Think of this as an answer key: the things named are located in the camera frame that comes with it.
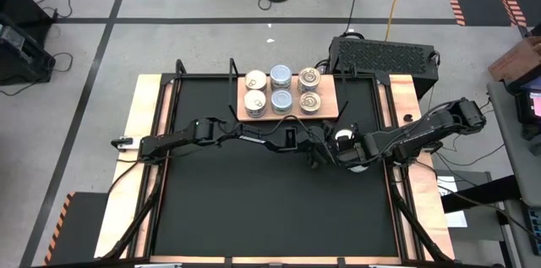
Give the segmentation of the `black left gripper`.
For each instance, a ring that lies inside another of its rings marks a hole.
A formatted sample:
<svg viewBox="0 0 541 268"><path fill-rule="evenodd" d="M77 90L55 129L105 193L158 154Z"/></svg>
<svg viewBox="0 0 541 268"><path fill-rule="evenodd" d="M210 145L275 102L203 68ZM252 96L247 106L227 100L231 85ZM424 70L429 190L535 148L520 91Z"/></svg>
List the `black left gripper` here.
<svg viewBox="0 0 541 268"><path fill-rule="evenodd" d="M308 165L311 169L337 165L336 155L329 144L335 129L335 123L329 120L324 120L320 126L303 127L306 138L301 145L308 155Z"/></svg>

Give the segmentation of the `cream lid seafood can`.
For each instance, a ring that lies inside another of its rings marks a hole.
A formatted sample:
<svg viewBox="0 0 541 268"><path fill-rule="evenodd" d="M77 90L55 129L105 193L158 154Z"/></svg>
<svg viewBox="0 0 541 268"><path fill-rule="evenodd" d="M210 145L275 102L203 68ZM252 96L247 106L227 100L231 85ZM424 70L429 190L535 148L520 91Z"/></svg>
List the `cream lid seafood can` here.
<svg viewBox="0 0 541 268"><path fill-rule="evenodd" d="M249 90L243 100L244 107L249 112L262 112L266 107L266 95L260 90Z"/></svg>

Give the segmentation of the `wooden shelf with black frames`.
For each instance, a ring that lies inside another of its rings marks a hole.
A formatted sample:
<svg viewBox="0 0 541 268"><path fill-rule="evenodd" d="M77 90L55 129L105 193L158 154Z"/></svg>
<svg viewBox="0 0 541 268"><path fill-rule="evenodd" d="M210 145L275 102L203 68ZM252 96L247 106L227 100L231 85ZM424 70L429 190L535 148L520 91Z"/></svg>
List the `wooden shelf with black frames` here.
<svg viewBox="0 0 541 268"><path fill-rule="evenodd" d="M274 92L271 89L270 72L265 73L267 76L267 90L265 115L262 118L250 118L244 107L244 95L248 92L245 87L245 74L239 74L236 64L233 60L230 61L230 73L228 76L228 100L229 108L233 116L241 121L278 121L287 115L276 115L271 107L271 95ZM321 98L321 106L316 114L307 115L301 112L299 106L299 98L302 94L298 92L298 73L292 71L291 88L288 90L292 95L292 112L288 115L293 115L299 119L337 119L339 118L342 108L338 106L335 78L331 74L321 74L317 94Z"/></svg>

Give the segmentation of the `black table mat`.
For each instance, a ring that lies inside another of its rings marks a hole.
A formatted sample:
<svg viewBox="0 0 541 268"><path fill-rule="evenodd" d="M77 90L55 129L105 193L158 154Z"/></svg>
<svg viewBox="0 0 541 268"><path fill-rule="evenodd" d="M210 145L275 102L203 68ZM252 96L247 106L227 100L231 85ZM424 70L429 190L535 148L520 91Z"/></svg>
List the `black table mat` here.
<svg viewBox="0 0 541 268"><path fill-rule="evenodd" d="M174 152L154 252L176 256L395 257L384 169L311 168L240 139Z"/></svg>

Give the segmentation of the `black computer tower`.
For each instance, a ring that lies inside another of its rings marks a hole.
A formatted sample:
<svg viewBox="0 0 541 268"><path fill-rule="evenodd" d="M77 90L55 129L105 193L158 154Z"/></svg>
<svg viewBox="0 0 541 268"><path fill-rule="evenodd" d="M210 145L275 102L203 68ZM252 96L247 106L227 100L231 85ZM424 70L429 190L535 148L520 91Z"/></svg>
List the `black computer tower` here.
<svg viewBox="0 0 541 268"><path fill-rule="evenodd" d="M385 85L392 74L409 75L421 99L439 79L440 54L433 46L335 37L330 63L336 74L372 74Z"/></svg>

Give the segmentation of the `white paper sheet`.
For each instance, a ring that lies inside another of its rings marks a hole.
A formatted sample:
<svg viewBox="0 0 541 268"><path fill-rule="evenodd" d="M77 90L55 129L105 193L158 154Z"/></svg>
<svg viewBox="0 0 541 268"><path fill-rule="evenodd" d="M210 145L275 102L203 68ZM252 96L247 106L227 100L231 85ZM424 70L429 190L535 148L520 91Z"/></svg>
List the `white paper sheet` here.
<svg viewBox="0 0 541 268"><path fill-rule="evenodd" d="M452 176L438 176L437 184L441 197L458 191L455 178ZM450 228L467 227L467 219L464 211L446 213L445 218L447 220L447 226Z"/></svg>

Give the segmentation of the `black flat bar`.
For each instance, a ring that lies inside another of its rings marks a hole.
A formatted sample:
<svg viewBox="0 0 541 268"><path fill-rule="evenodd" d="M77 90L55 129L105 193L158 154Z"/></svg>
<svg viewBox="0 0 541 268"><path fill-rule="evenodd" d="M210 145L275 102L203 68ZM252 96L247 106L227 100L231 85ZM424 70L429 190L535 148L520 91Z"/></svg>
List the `black flat bar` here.
<svg viewBox="0 0 541 268"><path fill-rule="evenodd" d="M463 211L475 206L493 205L506 200L522 198L514 175L499 178L469 189L450 192L441 197L445 213Z"/></svg>

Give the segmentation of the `grey side table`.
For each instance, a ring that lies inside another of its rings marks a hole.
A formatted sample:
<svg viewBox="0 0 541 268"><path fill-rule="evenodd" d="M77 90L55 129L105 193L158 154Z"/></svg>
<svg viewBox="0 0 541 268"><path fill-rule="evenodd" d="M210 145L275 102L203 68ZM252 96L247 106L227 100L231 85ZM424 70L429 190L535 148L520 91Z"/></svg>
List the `grey side table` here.
<svg viewBox="0 0 541 268"><path fill-rule="evenodd" d="M515 99L500 82L489 82L487 90L522 199L529 206L541 207L541 156L535 156L522 137Z"/></svg>

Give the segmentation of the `tablet with pink screen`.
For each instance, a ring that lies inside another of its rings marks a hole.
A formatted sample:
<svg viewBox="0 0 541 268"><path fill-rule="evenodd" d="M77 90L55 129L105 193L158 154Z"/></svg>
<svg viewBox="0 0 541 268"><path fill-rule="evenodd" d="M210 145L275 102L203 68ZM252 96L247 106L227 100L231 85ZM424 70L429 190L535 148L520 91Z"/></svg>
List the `tablet with pink screen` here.
<svg viewBox="0 0 541 268"><path fill-rule="evenodd" d="M541 92L521 91L515 96L517 119L522 124L541 124Z"/></svg>

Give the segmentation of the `brown cardboard box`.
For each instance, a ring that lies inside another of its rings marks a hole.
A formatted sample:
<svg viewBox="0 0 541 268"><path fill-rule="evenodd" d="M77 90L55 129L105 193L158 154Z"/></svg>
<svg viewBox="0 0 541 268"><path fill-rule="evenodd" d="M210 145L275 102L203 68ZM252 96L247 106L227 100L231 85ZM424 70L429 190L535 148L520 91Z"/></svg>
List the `brown cardboard box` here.
<svg viewBox="0 0 541 268"><path fill-rule="evenodd" d="M514 82L538 66L541 66L541 36L531 36L518 42L488 70L494 81Z"/></svg>

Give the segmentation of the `black power strip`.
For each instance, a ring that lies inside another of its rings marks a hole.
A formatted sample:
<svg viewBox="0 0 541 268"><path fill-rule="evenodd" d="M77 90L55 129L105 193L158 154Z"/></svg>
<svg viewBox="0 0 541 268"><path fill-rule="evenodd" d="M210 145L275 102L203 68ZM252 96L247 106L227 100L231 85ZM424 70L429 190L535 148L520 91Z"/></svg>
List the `black power strip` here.
<svg viewBox="0 0 541 268"><path fill-rule="evenodd" d="M533 253L541 256L541 208L522 206L525 223L528 230L532 233L529 236Z"/></svg>

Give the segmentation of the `black equipment case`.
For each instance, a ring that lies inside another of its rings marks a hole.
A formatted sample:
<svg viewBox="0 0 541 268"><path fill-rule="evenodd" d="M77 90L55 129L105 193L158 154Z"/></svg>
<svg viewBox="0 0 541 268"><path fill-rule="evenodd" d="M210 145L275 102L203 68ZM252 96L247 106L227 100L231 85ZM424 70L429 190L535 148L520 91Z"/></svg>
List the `black equipment case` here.
<svg viewBox="0 0 541 268"><path fill-rule="evenodd" d="M48 83L55 63L43 45L0 14L0 85Z"/></svg>

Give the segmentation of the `black crate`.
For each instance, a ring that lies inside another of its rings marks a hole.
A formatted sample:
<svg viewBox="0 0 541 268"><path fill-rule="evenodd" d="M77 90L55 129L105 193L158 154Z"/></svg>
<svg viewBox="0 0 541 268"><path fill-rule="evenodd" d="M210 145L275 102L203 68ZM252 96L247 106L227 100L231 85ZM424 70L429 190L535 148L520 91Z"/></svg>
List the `black crate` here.
<svg viewBox="0 0 541 268"><path fill-rule="evenodd" d="M0 24L16 25L41 46L54 22L34 0L0 0Z"/></svg>

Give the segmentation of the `silver metal bracket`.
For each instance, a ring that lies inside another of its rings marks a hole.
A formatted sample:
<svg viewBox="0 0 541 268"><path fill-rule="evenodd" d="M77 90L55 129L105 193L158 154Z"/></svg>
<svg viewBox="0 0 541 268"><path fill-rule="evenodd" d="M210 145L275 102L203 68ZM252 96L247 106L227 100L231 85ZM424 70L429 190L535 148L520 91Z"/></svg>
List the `silver metal bracket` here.
<svg viewBox="0 0 541 268"><path fill-rule="evenodd" d="M113 139L111 145L118 151L138 150L139 140L133 137L122 136L118 139Z"/></svg>

